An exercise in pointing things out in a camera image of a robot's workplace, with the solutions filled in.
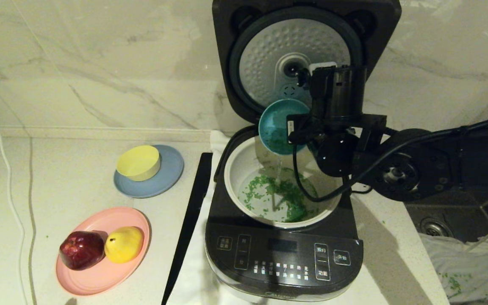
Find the countertop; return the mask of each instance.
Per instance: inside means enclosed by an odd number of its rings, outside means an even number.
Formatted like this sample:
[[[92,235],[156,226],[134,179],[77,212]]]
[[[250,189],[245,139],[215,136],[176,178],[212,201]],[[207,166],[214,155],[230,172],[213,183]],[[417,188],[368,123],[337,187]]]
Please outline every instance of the countertop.
[[[26,283],[27,274],[33,279],[33,285],[27,285],[28,297],[31,299],[31,290],[35,291],[38,305],[159,304],[198,160],[209,150],[209,143],[156,142],[182,153],[186,163],[182,177],[161,195],[131,199],[114,188],[114,167],[121,153],[144,141],[4,140],[13,169],[13,199],[26,229],[22,270]],[[354,283],[332,304],[364,304],[364,300],[391,305],[448,304],[403,204],[375,192],[353,195],[353,201],[358,234],[365,243],[364,264]],[[55,276],[58,247],[85,218],[114,206],[137,208],[148,217],[152,239],[147,255],[134,274],[114,289],[72,300]],[[19,304],[15,270],[18,239],[6,202],[6,170],[0,156],[0,304]]]

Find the digital display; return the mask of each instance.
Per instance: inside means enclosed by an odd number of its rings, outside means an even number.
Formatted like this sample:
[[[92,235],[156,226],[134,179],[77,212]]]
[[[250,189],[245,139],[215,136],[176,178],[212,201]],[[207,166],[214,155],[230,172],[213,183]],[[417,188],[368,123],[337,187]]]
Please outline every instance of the digital display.
[[[269,238],[269,250],[281,252],[296,252],[297,242],[285,239]]]

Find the red apple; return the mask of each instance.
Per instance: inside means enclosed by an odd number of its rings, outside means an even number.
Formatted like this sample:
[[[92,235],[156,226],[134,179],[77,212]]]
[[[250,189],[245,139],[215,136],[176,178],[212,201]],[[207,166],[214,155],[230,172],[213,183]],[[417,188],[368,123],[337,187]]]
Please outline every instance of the red apple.
[[[105,257],[105,242],[100,234],[77,230],[60,246],[60,257],[72,270],[85,270]]]

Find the inner lid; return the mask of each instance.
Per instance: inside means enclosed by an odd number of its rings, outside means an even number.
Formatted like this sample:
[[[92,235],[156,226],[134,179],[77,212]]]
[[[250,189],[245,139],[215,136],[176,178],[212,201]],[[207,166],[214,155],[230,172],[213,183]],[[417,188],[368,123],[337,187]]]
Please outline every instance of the inner lid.
[[[232,50],[229,74],[239,102],[259,117],[270,104],[285,98],[311,107],[310,93],[297,86],[295,72],[322,62],[361,64],[358,36],[332,13],[286,9],[246,28]]]

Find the robotic arm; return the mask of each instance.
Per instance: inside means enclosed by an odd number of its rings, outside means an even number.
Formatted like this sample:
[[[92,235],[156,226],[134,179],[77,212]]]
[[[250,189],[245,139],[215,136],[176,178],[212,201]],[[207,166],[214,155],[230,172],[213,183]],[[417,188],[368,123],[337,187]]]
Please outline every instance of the robotic arm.
[[[307,144],[325,174],[352,178],[323,201],[356,182],[397,201],[430,197],[453,187],[488,191],[488,121],[432,133],[395,131],[387,117],[363,114],[365,67],[320,67],[297,72],[297,85],[312,96],[309,114],[287,117],[288,141]],[[361,128],[360,136],[355,128]],[[384,134],[389,139],[381,142]],[[296,149],[293,151],[296,164]]]

